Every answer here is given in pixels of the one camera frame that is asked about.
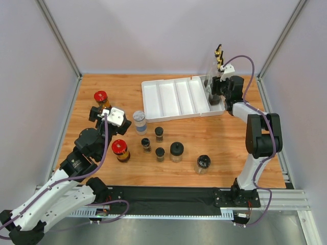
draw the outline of small spice jar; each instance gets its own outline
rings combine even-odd
[[[164,140],[164,129],[162,127],[156,127],[154,130],[155,139],[157,142],[163,142]]]
[[[127,162],[131,157],[127,149],[127,144],[122,139],[115,140],[111,145],[111,149],[117,156],[119,162]]]
[[[148,138],[143,138],[141,140],[141,144],[143,146],[143,151],[145,153],[151,152],[150,140]]]
[[[163,162],[165,160],[165,150],[161,147],[155,150],[155,154],[157,155],[157,161]]]
[[[145,135],[147,133],[147,120],[143,111],[135,111],[133,119],[136,127],[136,132],[139,135]]]
[[[110,102],[108,100],[107,93],[105,91],[98,91],[94,94],[94,99],[99,106],[102,106],[102,109],[109,108],[111,109]]]
[[[184,152],[184,146],[181,142],[174,142],[170,146],[170,160],[180,162]]]
[[[198,160],[194,166],[194,171],[199,175],[204,175],[208,172],[210,167],[211,160],[207,155],[201,155],[198,157]]]

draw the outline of gray floor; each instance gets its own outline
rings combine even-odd
[[[260,212],[252,212],[255,220]],[[85,219],[66,218],[53,229],[67,228]],[[62,233],[48,232],[40,244],[69,245],[217,245],[306,244],[296,212],[269,211],[255,227],[234,227],[218,220],[123,219],[112,224],[87,225]]]

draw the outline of wooden table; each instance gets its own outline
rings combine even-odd
[[[88,121],[88,115],[91,106],[97,105],[93,98],[96,91],[106,91],[110,103],[125,110],[127,118],[133,121],[133,113],[143,110],[142,81],[184,77],[190,75],[85,75],[57,167],[72,151],[79,133],[85,128],[94,127],[95,123]],[[249,76],[244,78],[245,88]],[[249,89],[247,100],[263,109],[255,81]],[[158,126],[164,129],[162,143],[155,142],[154,129]],[[145,154],[141,146],[144,136],[137,135],[132,123],[124,136],[117,135],[112,139],[127,142],[131,159],[127,163],[119,162],[110,145],[105,163],[94,177],[98,176],[107,185],[230,187],[247,158],[245,130],[245,123],[227,112],[220,116],[151,123],[145,136],[151,141],[152,152]],[[179,163],[169,160],[170,145],[175,141],[182,142],[185,149],[183,161]],[[156,161],[154,151],[157,147],[163,147],[166,151],[166,159],[162,163]],[[200,176],[193,168],[198,156],[204,154],[210,156],[212,164],[208,173]],[[259,184],[263,187],[285,188],[277,157],[267,165]]]

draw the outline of white wall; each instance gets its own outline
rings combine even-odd
[[[45,2],[82,72],[203,74],[219,43],[259,72],[298,0]]]
[[[44,182],[76,82],[35,1],[1,1],[0,212]]]
[[[281,116],[284,150],[297,188],[306,191],[327,244],[327,2],[308,1],[277,53],[264,84]]]

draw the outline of white tray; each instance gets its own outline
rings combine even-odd
[[[204,76],[142,82],[143,106],[149,123],[197,116],[221,115],[223,101],[209,104]]]

